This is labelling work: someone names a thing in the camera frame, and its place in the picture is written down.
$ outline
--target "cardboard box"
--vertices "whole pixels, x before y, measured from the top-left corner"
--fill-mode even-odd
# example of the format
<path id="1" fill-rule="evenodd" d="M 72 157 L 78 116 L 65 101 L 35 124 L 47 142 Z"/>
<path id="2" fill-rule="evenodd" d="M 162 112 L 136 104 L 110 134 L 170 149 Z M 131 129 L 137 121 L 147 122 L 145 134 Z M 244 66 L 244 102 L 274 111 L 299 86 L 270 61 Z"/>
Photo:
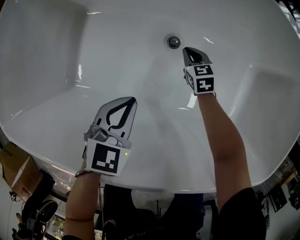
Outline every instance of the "cardboard box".
<path id="1" fill-rule="evenodd" d="M 30 197 L 42 179 L 32 157 L 12 142 L 0 151 L 0 165 L 2 177 L 19 197 Z"/>

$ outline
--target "person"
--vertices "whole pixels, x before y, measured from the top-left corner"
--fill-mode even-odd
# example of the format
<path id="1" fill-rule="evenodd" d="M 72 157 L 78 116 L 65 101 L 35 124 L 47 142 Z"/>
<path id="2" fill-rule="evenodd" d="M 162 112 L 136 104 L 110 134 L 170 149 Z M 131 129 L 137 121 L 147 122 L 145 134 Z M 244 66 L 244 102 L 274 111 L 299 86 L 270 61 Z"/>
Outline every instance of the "person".
<path id="1" fill-rule="evenodd" d="M 215 167 L 219 216 L 213 239 L 265 239 L 266 225 L 251 188 L 243 140 L 213 94 L 197 97 Z M 67 200 L 63 240 L 94 239 L 100 179 L 96 173 L 76 179 Z M 197 239 L 196 230 L 203 224 L 202 202 L 202 194 L 176 194 L 163 217 L 154 223 L 135 209 L 131 189 L 106 185 L 106 239 Z"/>

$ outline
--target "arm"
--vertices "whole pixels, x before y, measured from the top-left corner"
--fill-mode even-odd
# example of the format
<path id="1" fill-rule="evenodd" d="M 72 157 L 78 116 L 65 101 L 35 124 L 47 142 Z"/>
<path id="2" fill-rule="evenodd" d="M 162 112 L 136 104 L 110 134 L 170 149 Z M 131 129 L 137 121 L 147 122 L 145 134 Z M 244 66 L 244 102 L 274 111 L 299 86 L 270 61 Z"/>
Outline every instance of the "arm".
<path id="1" fill-rule="evenodd" d="M 64 235 L 93 240 L 94 215 L 98 202 L 100 174 L 88 173 L 76 179 L 66 204 Z"/>
<path id="2" fill-rule="evenodd" d="M 243 140 L 212 94 L 198 95 L 199 107 L 214 158 L 218 208 L 239 191 L 250 188 Z"/>

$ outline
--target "forearm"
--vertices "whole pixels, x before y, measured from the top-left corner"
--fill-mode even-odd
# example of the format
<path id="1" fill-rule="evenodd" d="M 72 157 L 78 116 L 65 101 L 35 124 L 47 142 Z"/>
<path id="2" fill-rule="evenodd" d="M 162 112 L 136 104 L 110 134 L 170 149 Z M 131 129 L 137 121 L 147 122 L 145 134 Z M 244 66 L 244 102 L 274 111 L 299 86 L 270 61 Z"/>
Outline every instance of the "forearm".
<path id="1" fill-rule="evenodd" d="M 243 140 L 216 98 L 202 94 L 198 102 L 214 160 L 246 158 Z"/>
<path id="2" fill-rule="evenodd" d="M 66 218 L 76 221 L 94 218 L 100 174 L 88 173 L 76 179 L 66 204 Z"/>

